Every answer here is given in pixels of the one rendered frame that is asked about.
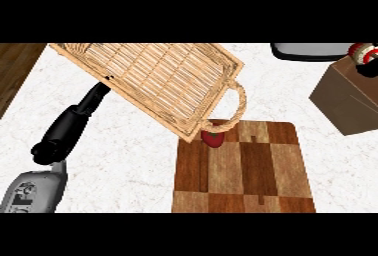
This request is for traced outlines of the red and white cupcake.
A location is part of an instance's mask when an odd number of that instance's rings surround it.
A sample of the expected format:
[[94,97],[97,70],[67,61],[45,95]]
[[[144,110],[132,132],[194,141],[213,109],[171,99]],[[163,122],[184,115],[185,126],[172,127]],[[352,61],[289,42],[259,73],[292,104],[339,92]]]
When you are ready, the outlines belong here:
[[348,48],[348,56],[357,65],[364,65],[378,58],[378,46],[371,43],[354,43]]

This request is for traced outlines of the checkered wooden cutting board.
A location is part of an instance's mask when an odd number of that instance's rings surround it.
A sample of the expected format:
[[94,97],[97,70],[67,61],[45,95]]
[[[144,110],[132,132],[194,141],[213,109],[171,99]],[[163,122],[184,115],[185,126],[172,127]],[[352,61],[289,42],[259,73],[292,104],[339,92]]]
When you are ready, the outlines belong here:
[[241,121],[219,147],[177,144],[174,212],[315,211],[293,124]]

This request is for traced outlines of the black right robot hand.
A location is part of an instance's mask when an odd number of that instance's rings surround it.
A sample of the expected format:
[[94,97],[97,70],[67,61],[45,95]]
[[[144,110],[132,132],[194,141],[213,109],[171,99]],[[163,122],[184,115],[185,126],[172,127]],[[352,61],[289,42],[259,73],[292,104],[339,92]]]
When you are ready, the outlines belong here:
[[367,64],[360,64],[355,66],[357,73],[367,78],[378,76],[378,58],[373,59]]

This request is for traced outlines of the brown cardboard box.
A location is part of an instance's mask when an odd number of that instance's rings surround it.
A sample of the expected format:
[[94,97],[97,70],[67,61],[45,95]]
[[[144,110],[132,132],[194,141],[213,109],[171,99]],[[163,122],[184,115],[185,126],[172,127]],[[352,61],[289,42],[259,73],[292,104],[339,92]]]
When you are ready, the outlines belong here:
[[360,75],[348,56],[329,65],[309,100],[342,135],[378,129],[378,76]]

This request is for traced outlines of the red strawberry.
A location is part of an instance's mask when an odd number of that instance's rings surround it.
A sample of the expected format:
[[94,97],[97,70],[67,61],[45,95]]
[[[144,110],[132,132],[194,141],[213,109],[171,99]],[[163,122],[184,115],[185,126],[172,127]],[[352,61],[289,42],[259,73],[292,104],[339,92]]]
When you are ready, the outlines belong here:
[[200,131],[200,140],[210,147],[218,148],[224,142],[224,133],[212,133],[205,130]]

